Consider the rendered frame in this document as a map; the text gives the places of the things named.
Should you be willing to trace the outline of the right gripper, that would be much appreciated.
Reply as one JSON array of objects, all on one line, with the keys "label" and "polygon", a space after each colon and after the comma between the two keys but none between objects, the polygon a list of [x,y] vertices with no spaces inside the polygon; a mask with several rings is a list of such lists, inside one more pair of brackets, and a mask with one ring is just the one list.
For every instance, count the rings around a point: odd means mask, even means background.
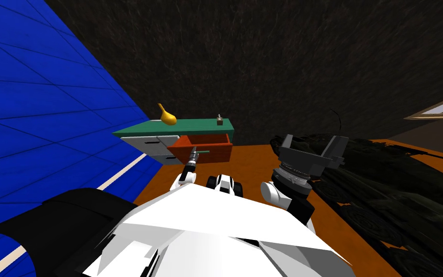
[{"label": "right gripper", "polygon": [[325,150],[323,157],[291,148],[292,135],[287,134],[279,147],[280,168],[298,176],[321,176],[325,167],[336,169],[344,164],[343,153],[348,144],[348,137],[333,136]]}]

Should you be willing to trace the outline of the orange drawer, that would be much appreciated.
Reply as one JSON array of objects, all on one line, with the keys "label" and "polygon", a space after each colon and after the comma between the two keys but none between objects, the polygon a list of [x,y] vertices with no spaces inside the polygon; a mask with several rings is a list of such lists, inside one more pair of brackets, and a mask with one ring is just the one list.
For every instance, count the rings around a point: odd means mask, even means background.
[{"label": "orange drawer", "polygon": [[228,134],[184,135],[167,149],[186,164],[193,147],[197,147],[197,151],[210,151],[199,154],[197,163],[222,163],[230,161],[233,144]]}]

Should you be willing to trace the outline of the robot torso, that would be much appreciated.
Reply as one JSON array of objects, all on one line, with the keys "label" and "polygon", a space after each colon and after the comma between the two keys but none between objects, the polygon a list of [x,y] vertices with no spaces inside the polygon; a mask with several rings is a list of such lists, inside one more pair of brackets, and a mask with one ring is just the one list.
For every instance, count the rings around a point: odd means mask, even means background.
[{"label": "robot torso", "polygon": [[288,211],[195,183],[128,213],[87,277],[356,277]]}]

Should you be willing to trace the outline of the green top grey cabinet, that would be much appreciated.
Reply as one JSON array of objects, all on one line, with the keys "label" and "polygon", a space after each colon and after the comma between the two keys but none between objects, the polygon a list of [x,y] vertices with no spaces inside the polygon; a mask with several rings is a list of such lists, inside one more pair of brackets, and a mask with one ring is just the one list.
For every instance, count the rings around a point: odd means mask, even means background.
[{"label": "green top grey cabinet", "polygon": [[167,149],[181,136],[203,134],[228,134],[229,142],[233,143],[234,126],[228,118],[223,118],[222,126],[217,125],[215,118],[179,119],[173,126],[149,120],[113,133],[163,165],[183,164]]}]

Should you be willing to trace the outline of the yellow gourd vase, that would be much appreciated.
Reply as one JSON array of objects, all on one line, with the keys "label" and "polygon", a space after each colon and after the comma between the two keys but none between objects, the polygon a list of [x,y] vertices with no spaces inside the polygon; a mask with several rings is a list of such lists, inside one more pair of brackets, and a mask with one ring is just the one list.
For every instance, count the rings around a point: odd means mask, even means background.
[{"label": "yellow gourd vase", "polygon": [[177,124],[177,118],[173,114],[166,112],[161,103],[158,103],[158,106],[161,109],[160,120],[164,124],[169,125],[169,126],[173,126],[173,125]]}]

